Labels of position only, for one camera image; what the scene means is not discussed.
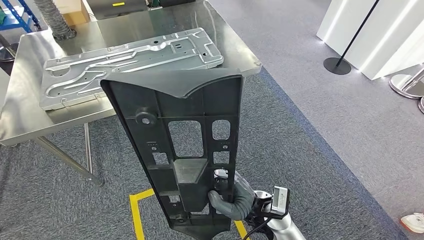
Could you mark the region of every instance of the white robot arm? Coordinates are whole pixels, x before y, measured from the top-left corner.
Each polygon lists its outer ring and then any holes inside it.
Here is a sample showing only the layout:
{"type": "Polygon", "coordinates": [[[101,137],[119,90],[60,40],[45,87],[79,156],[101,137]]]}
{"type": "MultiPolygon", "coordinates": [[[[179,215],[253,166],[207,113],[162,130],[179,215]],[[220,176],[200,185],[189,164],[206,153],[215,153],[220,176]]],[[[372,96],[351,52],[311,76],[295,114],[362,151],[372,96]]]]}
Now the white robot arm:
{"type": "MultiPolygon", "coordinates": [[[[225,189],[228,179],[226,170],[216,169],[214,177],[217,191],[225,189]]],[[[227,217],[245,220],[253,227],[243,240],[253,233],[265,234],[269,240],[306,240],[288,212],[290,191],[287,188],[274,186],[272,194],[261,190],[254,191],[249,183],[235,172],[234,203],[223,201],[217,191],[208,193],[210,204],[227,217]]]]}

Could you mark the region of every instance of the steel table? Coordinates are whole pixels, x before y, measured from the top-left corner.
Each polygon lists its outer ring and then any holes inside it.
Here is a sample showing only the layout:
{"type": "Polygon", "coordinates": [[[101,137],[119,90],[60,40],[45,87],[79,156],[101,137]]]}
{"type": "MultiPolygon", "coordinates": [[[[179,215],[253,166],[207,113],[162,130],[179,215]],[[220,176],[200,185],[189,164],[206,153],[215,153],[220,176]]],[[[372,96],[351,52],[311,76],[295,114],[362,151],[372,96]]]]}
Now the steel table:
{"type": "Polygon", "coordinates": [[[22,36],[0,118],[0,143],[11,146],[35,140],[100,186],[103,181],[91,172],[88,123],[114,115],[114,109],[107,97],[100,97],[58,110],[42,110],[39,97],[45,61],[199,27],[223,55],[220,68],[240,69],[244,76],[260,72],[262,64],[258,58],[211,4],[203,0],[77,25],[77,36],[63,42],[56,42],[50,30],[22,36]],[[89,170],[44,137],[82,124],[89,170]]]}

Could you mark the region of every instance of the stamped metal panel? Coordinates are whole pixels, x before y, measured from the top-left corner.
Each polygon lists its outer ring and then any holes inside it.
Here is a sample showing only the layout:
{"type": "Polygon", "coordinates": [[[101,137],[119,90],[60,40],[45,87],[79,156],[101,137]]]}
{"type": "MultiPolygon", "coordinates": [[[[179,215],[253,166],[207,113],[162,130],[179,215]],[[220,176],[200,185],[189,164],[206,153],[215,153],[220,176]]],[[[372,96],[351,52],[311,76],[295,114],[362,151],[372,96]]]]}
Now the stamped metal panel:
{"type": "Polygon", "coordinates": [[[224,61],[202,28],[46,61],[40,107],[55,110],[104,97],[100,80],[112,72],[209,69],[224,61]]]}

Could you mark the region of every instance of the yellow floor tape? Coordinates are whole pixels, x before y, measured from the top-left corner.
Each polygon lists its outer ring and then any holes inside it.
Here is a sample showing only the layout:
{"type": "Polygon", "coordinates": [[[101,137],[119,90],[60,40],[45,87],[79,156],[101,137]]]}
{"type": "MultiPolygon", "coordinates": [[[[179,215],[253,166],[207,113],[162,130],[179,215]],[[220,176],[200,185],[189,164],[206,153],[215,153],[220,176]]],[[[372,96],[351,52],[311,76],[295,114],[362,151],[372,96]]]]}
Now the yellow floor tape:
{"type": "MultiPolygon", "coordinates": [[[[139,209],[139,201],[145,198],[148,198],[150,196],[153,196],[155,192],[152,188],[137,193],[135,195],[129,195],[129,205],[131,206],[131,212],[132,212],[132,221],[134,222],[134,230],[135,230],[135,237],[137,240],[145,240],[145,234],[143,233],[143,225],[142,225],[142,219],[140,217],[140,209],[139,209]]],[[[240,234],[241,238],[244,238],[246,236],[247,231],[245,228],[245,225],[243,225],[242,221],[234,221],[235,226],[237,228],[238,233],[240,234]]]]}

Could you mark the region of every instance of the mounting hole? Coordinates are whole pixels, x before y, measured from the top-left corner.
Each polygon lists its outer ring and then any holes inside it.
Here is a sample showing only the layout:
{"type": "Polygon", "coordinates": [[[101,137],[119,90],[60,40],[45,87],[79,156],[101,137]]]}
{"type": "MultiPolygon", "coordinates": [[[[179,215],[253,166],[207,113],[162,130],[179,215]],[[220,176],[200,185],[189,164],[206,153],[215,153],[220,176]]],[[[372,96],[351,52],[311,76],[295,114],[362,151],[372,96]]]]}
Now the mounting hole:
{"type": "Polygon", "coordinates": [[[148,118],[143,118],[141,122],[144,124],[150,124],[150,120],[148,118]]]}

